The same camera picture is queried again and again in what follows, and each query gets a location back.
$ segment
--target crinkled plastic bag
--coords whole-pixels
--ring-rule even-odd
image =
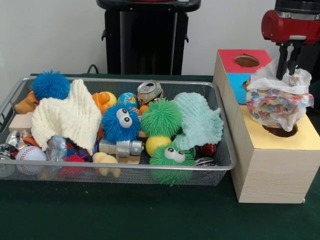
[[[287,70],[278,80],[277,62],[274,59],[250,77],[246,105],[257,122],[290,132],[306,114],[306,107],[314,105],[314,97],[309,94],[312,77],[306,70],[296,69],[293,75]]]

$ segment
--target googly eye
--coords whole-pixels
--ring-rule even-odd
[[[130,117],[128,110],[124,108],[120,108],[118,111],[116,111],[116,118],[117,119],[123,119],[125,117]]]
[[[121,127],[128,129],[132,125],[132,119],[129,116],[123,117],[119,119],[119,124]]]
[[[165,150],[164,150],[164,156],[167,158],[167,159],[174,159],[175,155],[176,155],[176,150],[173,148],[173,147],[167,147]]]
[[[183,151],[177,151],[173,160],[178,164],[182,164],[186,160],[186,155]]]

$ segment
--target baseball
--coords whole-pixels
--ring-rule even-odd
[[[16,160],[46,161],[46,154],[36,146],[25,146],[16,155]],[[41,165],[17,165],[16,168],[25,175],[36,175],[45,166]]]

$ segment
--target green fuzzy toy with googly eyes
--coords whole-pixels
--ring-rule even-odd
[[[157,147],[151,158],[151,165],[194,166],[195,160],[188,151],[180,151],[174,143]],[[192,177],[192,170],[151,170],[152,177],[160,184],[180,185]]]

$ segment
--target red box top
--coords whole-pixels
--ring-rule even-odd
[[[218,52],[228,74],[254,74],[272,61],[262,49],[218,49]]]

